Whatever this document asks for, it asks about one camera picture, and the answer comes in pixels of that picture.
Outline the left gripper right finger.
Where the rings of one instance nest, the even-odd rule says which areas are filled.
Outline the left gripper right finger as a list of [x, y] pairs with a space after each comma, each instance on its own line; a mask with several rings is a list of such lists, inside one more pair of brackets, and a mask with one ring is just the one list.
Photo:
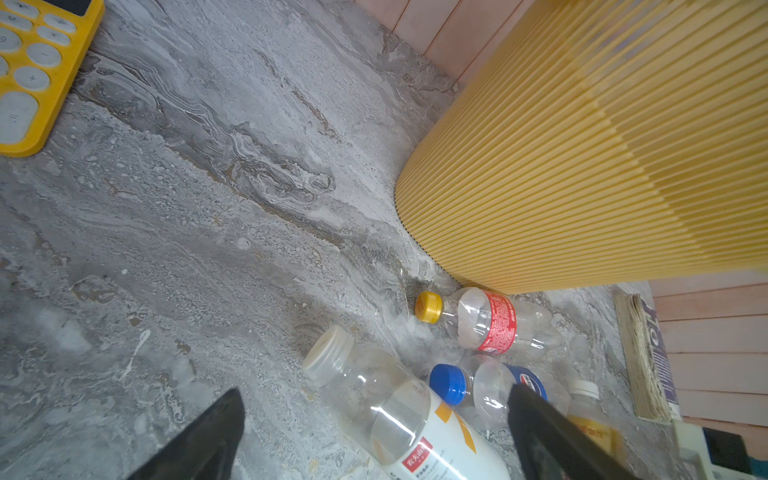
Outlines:
[[508, 399], [508, 424], [527, 479], [632, 479], [634, 475], [524, 385]]

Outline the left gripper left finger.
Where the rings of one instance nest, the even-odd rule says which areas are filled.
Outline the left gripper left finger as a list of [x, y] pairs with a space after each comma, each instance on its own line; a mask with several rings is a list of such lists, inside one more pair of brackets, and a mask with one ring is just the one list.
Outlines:
[[240, 391], [229, 389], [128, 479], [230, 479], [244, 426]]

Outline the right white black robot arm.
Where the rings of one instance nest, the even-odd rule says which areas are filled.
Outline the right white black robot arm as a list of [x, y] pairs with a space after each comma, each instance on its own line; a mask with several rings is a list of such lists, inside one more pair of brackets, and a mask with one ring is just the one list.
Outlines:
[[767, 462], [751, 457], [742, 436], [673, 422], [678, 456], [694, 479], [766, 479]]

